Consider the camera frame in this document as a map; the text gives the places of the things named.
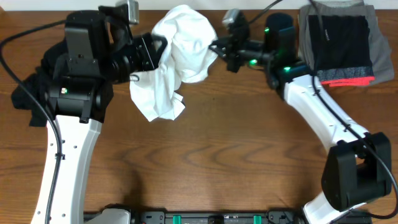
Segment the white t-shirt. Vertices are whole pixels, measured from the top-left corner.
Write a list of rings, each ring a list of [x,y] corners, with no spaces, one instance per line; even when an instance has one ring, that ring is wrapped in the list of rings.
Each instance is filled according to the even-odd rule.
[[[131,100],[148,121],[175,120],[185,109],[177,90],[182,83],[198,83],[208,77],[217,58],[209,45],[218,37],[209,20],[188,5],[171,9],[152,33],[165,37],[167,46],[158,68],[130,75]]]

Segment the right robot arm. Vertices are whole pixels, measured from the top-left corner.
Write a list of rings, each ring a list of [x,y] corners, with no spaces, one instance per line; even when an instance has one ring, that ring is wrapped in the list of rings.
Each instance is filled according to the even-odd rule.
[[[353,121],[296,56],[290,15],[271,14],[262,42],[249,38],[250,23],[239,9],[229,10],[223,25],[228,35],[213,41],[210,50],[226,62],[230,72],[242,66],[262,70],[268,86],[303,117],[326,149],[322,192],[302,207],[295,222],[371,221],[374,215],[361,207],[397,192],[387,136],[371,134]]]

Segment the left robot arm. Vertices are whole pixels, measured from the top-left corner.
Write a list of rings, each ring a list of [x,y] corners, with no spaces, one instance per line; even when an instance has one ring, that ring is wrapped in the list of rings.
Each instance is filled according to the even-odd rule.
[[[113,98],[113,85],[134,72],[157,68],[167,39],[146,33],[133,36],[134,18],[123,9],[69,14],[65,23],[67,54],[59,60],[47,95],[51,115],[39,199],[33,223],[135,223],[123,205],[85,214],[90,161]]]

